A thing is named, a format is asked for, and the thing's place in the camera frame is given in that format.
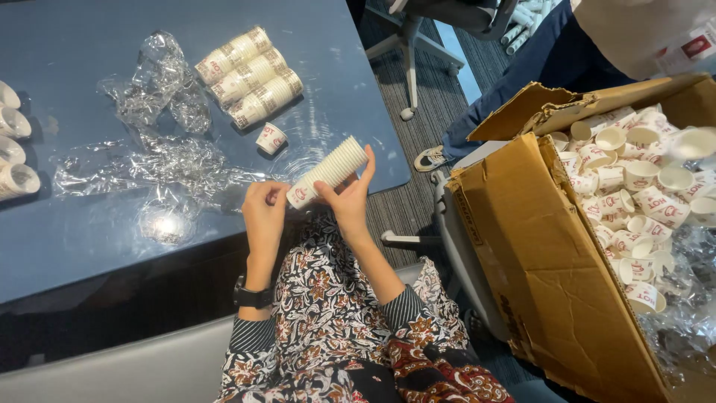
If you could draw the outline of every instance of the black wristwatch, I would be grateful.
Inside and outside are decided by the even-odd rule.
[[[233,286],[233,304],[236,306],[250,306],[261,309],[271,305],[274,301],[274,288],[268,290],[251,291],[243,287],[246,283],[246,275],[238,276],[236,285]]]

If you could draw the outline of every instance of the white sneaker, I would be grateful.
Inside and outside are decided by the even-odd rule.
[[[442,154],[442,146],[437,146],[420,153],[415,158],[413,165],[415,165],[415,169],[418,172],[430,172],[446,162],[448,162],[448,159]]]

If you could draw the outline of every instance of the hand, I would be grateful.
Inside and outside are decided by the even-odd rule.
[[[340,194],[337,194],[323,181],[314,183],[316,191],[336,214],[341,235],[352,249],[360,242],[372,242],[365,222],[365,204],[368,196],[368,184],[375,173],[375,154],[370,146],[365,146],[365,153],[368,154],[368,165],[363,171],[361,179],[353,176],[353,182],[346,186]]]
[[[286,192],[290,188],[289,184],[274,181],[256,182],[248,187],[241,206],[249,249],[246,289],[265,290],[271,282],[284,230]]]

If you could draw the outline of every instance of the left hand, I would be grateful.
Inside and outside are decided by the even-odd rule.
[[[249,248],[246,278],[248,289],[249,280],[263,284],[266,278],[269,281],[271,279],[281,233],[284,230],[286,192],[290,188],[289,184],[274,181],[256,182],[248,187],[246,199],[241,206]]]

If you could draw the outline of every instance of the right hand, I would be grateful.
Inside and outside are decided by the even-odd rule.
[[[360,242],[370,241],[370,233],[365,221],[365,204],[368,196],[368,184],[375,173],[375,154],[370,145],[365,146],[368,165],[360,179],[354,180],[341,194],[337,194],[323,181],[314,182],[314,188],[331,206],[343,239],[353,248]]]

